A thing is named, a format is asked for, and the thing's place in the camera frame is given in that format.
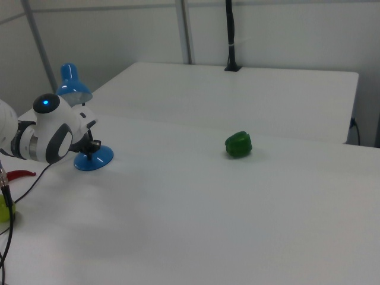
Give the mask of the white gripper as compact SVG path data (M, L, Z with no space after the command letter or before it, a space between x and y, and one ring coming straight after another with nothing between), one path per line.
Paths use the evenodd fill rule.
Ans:
M100 140L93 140L91 133L91 128L98 119L87 106L76 107L72 111L75 124L71 128L73 137L70 150L75 153L84 152L87 160L91 160L92 153L99 151L102 146Z

